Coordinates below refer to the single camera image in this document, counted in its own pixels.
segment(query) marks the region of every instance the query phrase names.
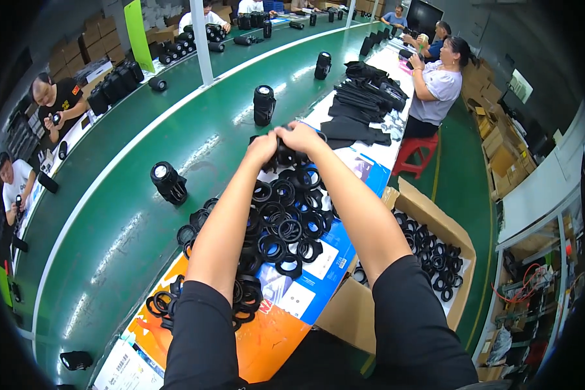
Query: pile of black rubber parts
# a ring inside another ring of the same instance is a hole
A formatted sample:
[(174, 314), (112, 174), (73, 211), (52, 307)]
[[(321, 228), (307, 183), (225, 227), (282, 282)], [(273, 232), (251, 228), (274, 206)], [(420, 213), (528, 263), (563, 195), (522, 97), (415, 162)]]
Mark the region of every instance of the pile of black rubber parts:
[(332, 149), (350, 147), (355, 141), (367, 145), (390, 145), (390, 134), (369, 127), (382, 123), (392, 110), (402, 111), (409, 98), (388, 74), (362, 61), (345, 64), (348, 80), (334, 87), (336, 95), (328, 114), (333, 118), (320, 124)]
[[(293, 280), (301, 277), (303, 263), (312, 263), (323, 252), (319, 238), (330, 231), (337, 216), (331, 202), (323, 204), (327, 191), (318, 170), (306, 154), (288, 148), (280, 138), (277, 152), (263, 171), (273, 171), (278, 177), (271, 182), (257, 180), (254, 187), (234, 282), (235, 331), (252, 321), (260, 307), (263, 297), (256, 277), (260, 266), (271, 263), (281, 275)], [(189, 225), (178, 231), (178, 243), (187, 258), (217, 200), (206, 201), (189, 216)]]
[[(438, 292), (439, 299), (443, 302), (450, 301), (455, 289), (463, 283), (463, 277), (459, 274), (463, 266), (463, 259), (460, 257), (462, 250), (457, 246), (444, 244), (427, 229), (427, 225), (416, 222), (407, 214), (397, 209), (393, 209), (392, 214), (422, 270), (429, 276), (432, 288)], [(366, 273), (359, 261), (357, 264), (352, 277), (368, 286)]]
[(162, 319), (161, 328), (173, 331), (173, 313), (176, 302), (182, 292), (184, 275), (178, 275), (175, 281), (169, 285), (169, 291), (156, 292), (145, 300), (145, 307), (156, 318)]

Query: man in blue shirt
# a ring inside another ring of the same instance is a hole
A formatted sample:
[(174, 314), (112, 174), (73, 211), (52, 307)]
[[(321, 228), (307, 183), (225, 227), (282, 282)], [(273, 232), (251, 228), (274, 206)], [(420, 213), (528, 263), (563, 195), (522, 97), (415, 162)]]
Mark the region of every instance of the man in blue shirt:
[(440, 49), (444, 45), (444, 40), (451, 34), (450, 26), (444, 20), (438, 21), (435, 27), (435, 36), (438, 38), (433, 43), (424, 43), (419, 36), (418, 39), (410, 35), (403, 35), (403, 42), (412, 44), (415, 48), (421, 48), (421, 54), (425, 57), (425, 62), (435, 62), (440, 59)]
[(407, 27), (407, 19), (403, 16), (403, 7), (397, 6), (394, 12), (388, 12), (381, 18), (383, 23), (390, 26), (395, 26), (398, 29), (404, 29)]

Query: yellow floor line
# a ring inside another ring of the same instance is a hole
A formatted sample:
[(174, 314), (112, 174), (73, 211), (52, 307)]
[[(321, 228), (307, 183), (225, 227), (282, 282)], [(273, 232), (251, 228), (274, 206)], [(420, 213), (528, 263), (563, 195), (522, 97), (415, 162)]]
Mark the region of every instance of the yellow floor line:
[(442, 128), (438, 129), (438, 158), (435, 164), (434, 189), (431, 191), (431, 202), (436, 202), (436, 191), (438, 190), (438, 176), (440, 175), (440, 152), (442, 152)]
[[(486, 175), (486, 177), (487, 177), (488, 184), (489, 184), (490, 176)], [(487, 269), (485, 270), (484, 291), (481, 292), (481, 302), (479, 302), (479, 310), (476, 313), (475, 324), (472, 326), (472, 332), (470, 332), (470, 337), (468, 338), (468, 343), (466, 343), (466, 350), (468, 350), (468, 348), (470, 347), (470, 343), (472, 342), (472, 336), (474, 336), (474, 334), (475, 334), (476, 325), (479, 323), (479, 317), (481, 316), (481, 310), (484, 307), (485, 289), (487, 288), (488, 279), (490, 277), (491, 245), (492, 245), (492, 236), (493, 236), (491, 194), (488, 197), (488, 199), (490, 202), (490, 250), (488, 251)]]
[(374, 361), (375, 361), (375, 355), (369, 355), (368, 359), (366, 359), (366, 362), (364, 363), (364, 365), (360, 369), (360, 373), (362, 375), (366, 375), (366, 371), (369, 370), (372, 362), (374, 362)]

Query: man in black t-shirt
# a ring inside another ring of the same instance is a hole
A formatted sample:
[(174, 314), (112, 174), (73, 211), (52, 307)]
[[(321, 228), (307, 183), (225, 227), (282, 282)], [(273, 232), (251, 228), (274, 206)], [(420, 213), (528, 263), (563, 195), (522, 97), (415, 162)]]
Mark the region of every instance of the man in black t-shirt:
[[(297, 122), (288, 126), (292, 130), (277, 127), (253, 140), (197, 236), (175, 305), (162, 389), (452, 390), (477, 383), (470, 356), (448, 327), (429, 277), (390, 211), (314, 129)], [(366, 271), (377, 339), (376, 366), (368, 379), (319, 358), (263, 383), (247, 384), (238, 376), (234, 278), (256, 177), (277, 149), (276, 135), (316, 164)], [(319, 365), (325, 370), (313, 370)]]
[[(88, 108), (80, 87), (71, 77), (54, 83), (47, 73), (41, 73), (31, 84), (31, 96), (39, 105), (39, 121), (53, 144), (63, 139)], [(52, 122), (55, 113), (60, 115), (57, 125)]]

